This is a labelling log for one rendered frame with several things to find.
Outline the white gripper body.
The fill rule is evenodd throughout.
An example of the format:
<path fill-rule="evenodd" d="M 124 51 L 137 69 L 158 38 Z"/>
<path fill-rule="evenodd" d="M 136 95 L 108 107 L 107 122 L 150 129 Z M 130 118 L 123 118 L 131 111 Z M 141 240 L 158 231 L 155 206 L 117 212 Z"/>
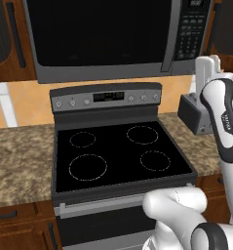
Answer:
<path fill-rule="evenodd" d="M 233 73 L 220 69 L 220 58 L 217 55 L 202 56 L 195 60 L 196 95 L 199 96 L 204 86 L 213 79 L 232 78 Z"/>

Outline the wooden cupboard door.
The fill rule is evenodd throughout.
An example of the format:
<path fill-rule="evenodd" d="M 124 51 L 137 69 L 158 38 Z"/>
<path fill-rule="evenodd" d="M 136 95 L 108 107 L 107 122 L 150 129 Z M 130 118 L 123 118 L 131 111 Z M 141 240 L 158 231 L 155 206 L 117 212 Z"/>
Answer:
<path fill-rule="evenodd" d="M 26 67 L 19 66 L 6 3 L 13 2 L 19 32 L 19 40 Z M 0 82 L 35 80 L 36 73 L 30 48 L 26 18 L 22 0 L 0 0 Z"/>
<path fill-rule="evenodd" d="M 218 55 L 221 68 L 233 72 L 233 0 L 213 0 L 203 55 Z"/>
<path fill-rule="evenodd" d="M 62 250 L 55 238 L 58 250 Z M 48 222 L 0 228 L 0 250 L 54 250 Z"/>

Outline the black oven door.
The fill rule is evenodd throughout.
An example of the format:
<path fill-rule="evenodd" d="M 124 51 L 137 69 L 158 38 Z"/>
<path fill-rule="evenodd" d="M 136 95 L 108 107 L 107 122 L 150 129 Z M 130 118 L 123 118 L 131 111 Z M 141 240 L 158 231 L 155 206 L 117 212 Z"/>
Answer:
<path fill-rule="evenodd" d="M 55 206 L 62 250 L 141 250 L 156 222 L 146 217 L 142 196 L 128 204 L 96 208 L 94 202 Z"/>

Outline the black electric stove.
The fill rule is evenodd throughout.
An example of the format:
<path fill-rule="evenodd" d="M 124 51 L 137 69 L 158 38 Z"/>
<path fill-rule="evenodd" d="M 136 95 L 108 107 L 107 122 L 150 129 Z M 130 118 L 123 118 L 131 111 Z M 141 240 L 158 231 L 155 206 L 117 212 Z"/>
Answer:
<path fill-rule="evenodd" d="M 51 91 L 53 206 L 195 184 L 198 174 L 158 118 L 159 83 Z"/>

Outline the wooden drawer front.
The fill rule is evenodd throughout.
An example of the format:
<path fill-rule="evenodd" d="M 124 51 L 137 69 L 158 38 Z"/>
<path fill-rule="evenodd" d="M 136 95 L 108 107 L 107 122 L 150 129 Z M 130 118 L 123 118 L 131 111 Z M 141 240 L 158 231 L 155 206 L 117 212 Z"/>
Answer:
<path fill-rule="evenodd" d="M 196 187 L 200 188 L 208 199 L 208 206 L 203 216 L 212 223 L 228 224 L 231 214 L 226 200 L 224 184 L 218 183 L 218 177 L 222 178 L 222 175 L 199 177 Z"/>
<path fill-rule="evenodd" d="M 27 224 L 52 219 L 55 216 L 51 200 L 0 207 L 0 215 L 8 214 L 15 210 L 18 211 L 17 216 L 14 218 L 0 220 L 0 226 Z"/>

